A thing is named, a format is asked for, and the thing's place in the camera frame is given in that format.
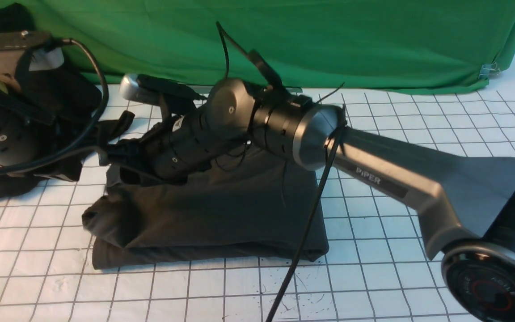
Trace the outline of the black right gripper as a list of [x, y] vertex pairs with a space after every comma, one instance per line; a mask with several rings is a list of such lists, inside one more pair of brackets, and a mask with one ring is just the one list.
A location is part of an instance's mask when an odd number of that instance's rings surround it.
[[238, 119], [227, 108], [200, 107], [139, 139], [109, 144], [106, 163], [119, 167], [124, 182], [184, 182], [247, 138], [249, 118]]

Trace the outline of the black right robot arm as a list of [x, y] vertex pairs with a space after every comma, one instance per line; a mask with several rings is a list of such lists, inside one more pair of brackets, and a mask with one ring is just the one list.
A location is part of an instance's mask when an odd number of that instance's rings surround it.
[[515, 158], [461, 157], [356, 130], [345, 109], [262, 87], [218, 82], [196, 110], [141, 139], [108, 145], [100, 163], [131, 183], [182, 183], [246, 141], [304, 169], [343, 171], [416, 211], [426, 255], [442, 252], [450, 293], [483, 322], [515, 322]]

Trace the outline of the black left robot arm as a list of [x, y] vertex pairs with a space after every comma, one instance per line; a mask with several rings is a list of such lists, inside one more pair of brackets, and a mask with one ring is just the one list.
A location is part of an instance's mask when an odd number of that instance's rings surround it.
[[29, 164], [13, 176], [73, 181], [80, 165], [66, 161], [34, 166], [82, 144], [80, 135], [102, 100], [101, 91], [56, 48], [0, 50], [0, 169]]

